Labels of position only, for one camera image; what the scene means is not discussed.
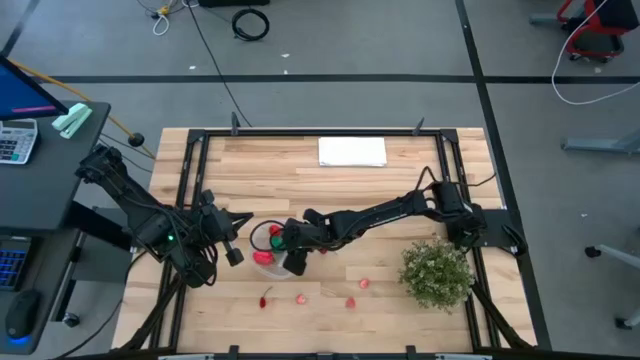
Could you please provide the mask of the black backlit keyboard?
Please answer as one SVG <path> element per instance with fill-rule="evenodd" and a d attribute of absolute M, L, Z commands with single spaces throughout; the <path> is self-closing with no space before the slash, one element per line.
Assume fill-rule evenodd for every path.
<path fill-rule="evenodd" d="M 0 236 L 0 290 L 18 291 L 32 247 L 30 237 Z"/>

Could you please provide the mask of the mint green stapler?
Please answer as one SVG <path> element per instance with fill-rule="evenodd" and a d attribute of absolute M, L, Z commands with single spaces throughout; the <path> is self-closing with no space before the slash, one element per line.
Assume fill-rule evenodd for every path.
<path fill-rule="evenodd" d="M 71 139 L 92 113 L 93 110 L 86 104 L 76 103 L 66 115 L 57 117 L 52 122 L 52 127 L 62 138 Z"/>

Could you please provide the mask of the black metal table frame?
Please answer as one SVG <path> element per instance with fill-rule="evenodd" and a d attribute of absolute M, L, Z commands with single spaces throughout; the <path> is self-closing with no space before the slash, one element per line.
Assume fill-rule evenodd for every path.
<path fill-rule="evenodd" d="M 249 254 L 249 235 L 266 220 L 300 217 L 306 209 L 331 213 L 360 210 L 410 191 L 430 167 L 436 178 L 465 176 L 474 202 L 498 209 L 503 202 L 494 176 L 485 134 L 480 128 L 410 129 L 395 134 L 377 129 L 385 139 L 384 167 L 323 167 L 318 161 L 320 128 L 243 129 L 238 136 L 218 130 L 206 155 L 183 159 L 188 130 L 162 132 L 150 192 L 174 203 L 181 176 L 187 186 L 212 190 L 219 206 L 254 213 L 241 229 L 238 246 Z M 491 336 L 480 305 L 471 328 L 465 306 L 451 314 L 425 309 L 398 282 L 401 252 L 417 241 L 444 237 L 445 227 L 423 217 L 406 218 L 368 231 L 336 252 L 312 253 L 303 276 L 274 280 L 259 273 L 249 258 L 236 267 L 219 263 L 215 285 L 190 289 L 181 306 L 171 306 L 181 320 L 167 320 L 163 343 L 181 352 L 225 353 L 237 346 L 247 353 L 399 353 L 407 346 L 421 352 L 467 352 L 472 337 L 489 344 Z M 369 287 L 362 289 L 362 279 Z M 265 308 L 259 307 L 264 291 Z M 296 297 L 307 298 L 304 305 Z M 354 308 L 345 306 L 353 297 Z"/>

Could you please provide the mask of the white folded cloth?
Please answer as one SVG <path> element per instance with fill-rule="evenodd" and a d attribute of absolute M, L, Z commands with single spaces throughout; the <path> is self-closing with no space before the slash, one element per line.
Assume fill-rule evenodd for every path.
<path fill-rule="evenodd" d="M 382 137 L 320 137 L 318 161 L 330 167 L 384 167 L 387 164 Z"/>

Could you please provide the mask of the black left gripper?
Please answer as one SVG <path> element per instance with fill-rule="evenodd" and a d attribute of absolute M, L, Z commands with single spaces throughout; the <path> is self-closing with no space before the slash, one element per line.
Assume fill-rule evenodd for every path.
<path fill-rule="evenodd" d="M 199 197 L 201 230 L 210 244 L 221 242 L 226 249 L 226 258 L 230 266 L 244 261 L 242 252 L 233 245 L 238 231 L 254 217 L 253 212 L 229 212 L 214 204 L 211 190 L 205 190 Z"/>

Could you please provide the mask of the clear plastic tupperware container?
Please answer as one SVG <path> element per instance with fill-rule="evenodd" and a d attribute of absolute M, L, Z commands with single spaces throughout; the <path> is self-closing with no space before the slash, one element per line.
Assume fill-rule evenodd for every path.
<path fill-rule="evenodd" d="M 283 267 L 283 263 L 285 257 L 287 256 L 286 250 L 284 252 L 273 252 L 271 249 L 271 245 L 269 239 L 271 235 L 269 234 L 269 227 L 271 225 L 279 225 L 284 228 L 284 224 L 276 221 L 276 220 L 266 220 L 261 223 L 258 223 L 252 229 L 249 235 L 249 260 L 254 265 L 255 269 L 264 276 L 267 276 L 274 280 L 285 280 L 293 276 L 292 273 L 287 271 Z M 260 266 L 256 264 L 252 258 L 252 255 L 255 251 L 265 251 L 272 252 L 275 256 L 275 263 L 270 266 Z"/>

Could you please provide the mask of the black computer mouse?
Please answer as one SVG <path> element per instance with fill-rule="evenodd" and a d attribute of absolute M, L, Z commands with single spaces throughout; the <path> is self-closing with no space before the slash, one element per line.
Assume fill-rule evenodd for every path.
<path fill-rule="evenodd" d="M 5 316 L 5 334 L 10 341 L 22 341 L 31 335 L 40 301 L 41 294 L 34 289 L 21 291 L 15 296 Z"/>

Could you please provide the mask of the green artificial flowering plant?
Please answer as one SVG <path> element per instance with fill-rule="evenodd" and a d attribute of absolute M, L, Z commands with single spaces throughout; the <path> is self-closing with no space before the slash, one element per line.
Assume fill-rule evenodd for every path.
<path fill-rule="evenodd" d="M 398 282 L 419 307 L 451 314 L 471 294 L 475 276 L 466 253 L 454 244 L 444 240 L 414 242 L 401 257 Z"/>

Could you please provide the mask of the grey chair base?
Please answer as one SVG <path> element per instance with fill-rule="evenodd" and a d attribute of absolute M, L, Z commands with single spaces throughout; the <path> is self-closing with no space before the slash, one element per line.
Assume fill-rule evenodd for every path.
<path fill-rule="evenodd" d="M 640 270 L 640 257 L 628 254 L 624 251 L 617 250 L 607 245 L 595 245 L 584 248 L 584 253 L 589 258 L 600 257 L 602 254 L 606 254 L 613 257 L 631 267 Z M 632 330 L 635 326 L 640 324 L 640 308 L 638 308 L 630 317 L 614 319 L 615 326 L 622 330 Z"/>

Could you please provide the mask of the black computer monitor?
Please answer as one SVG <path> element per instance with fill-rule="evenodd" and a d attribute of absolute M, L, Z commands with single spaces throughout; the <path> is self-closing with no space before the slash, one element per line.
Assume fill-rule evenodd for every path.
<path fill-rule="evenodd" d="M 0 54 L 0 121 L 67 115 L 68 108 Z"/>

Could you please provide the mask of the red and black cart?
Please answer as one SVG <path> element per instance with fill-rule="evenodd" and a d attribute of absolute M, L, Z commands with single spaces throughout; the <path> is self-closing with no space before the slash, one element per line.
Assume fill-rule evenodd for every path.
<path fill-rule="evenodd" d="M 577 15 L 565 16 L 573 2 L 565 0 L 556 14 L 561 28 L 569 32 L 566 51 L 571 61 L 611 61 L 624 51 L 622 36 L 640 26 L 632 0 L 584 0 Z"/>

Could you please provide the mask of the grey table leg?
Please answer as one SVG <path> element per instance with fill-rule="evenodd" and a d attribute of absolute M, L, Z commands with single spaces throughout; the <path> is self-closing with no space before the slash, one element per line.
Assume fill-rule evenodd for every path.
<path fill-rule="evenodd" d="M 640 155 L 640 130 L 621 138 L 568 137 L 561 142 L 562 150 L 596 151 Z"/>

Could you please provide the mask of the black desk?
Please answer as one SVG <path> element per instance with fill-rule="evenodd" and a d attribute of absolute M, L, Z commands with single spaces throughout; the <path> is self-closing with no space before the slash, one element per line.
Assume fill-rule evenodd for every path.
<path fill-rule="evenodd" d="M 80 185 L 75 171 L 98 142 L 111 110 L 106 102 L 88 107 L 93 113 L 69 140 L 54 130 L 51 117 L 39 119 L 34 157 L 25 165 L 0 166 L 0 235 L 31 237 L 34 247 L 20 289 L 0 290 L 0 360 L 35 352 L 83 231 L 95 236 L 103 228 L 119 230 L 125 224 L 121 210 L 92 209 L 74 200 Z M 13 340 L 6 334 L 5 317 L 14 298 L 27 290 L 40 294 L 34 329 Z"/>

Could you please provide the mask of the grey desk calculator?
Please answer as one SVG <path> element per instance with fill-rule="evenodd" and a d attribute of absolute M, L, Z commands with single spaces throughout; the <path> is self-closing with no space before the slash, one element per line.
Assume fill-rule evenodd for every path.
<path fill-rule="evenodd" d="M 25 165 L 38 141 L 34 119 L 0 121 L 0 164 Z"/>

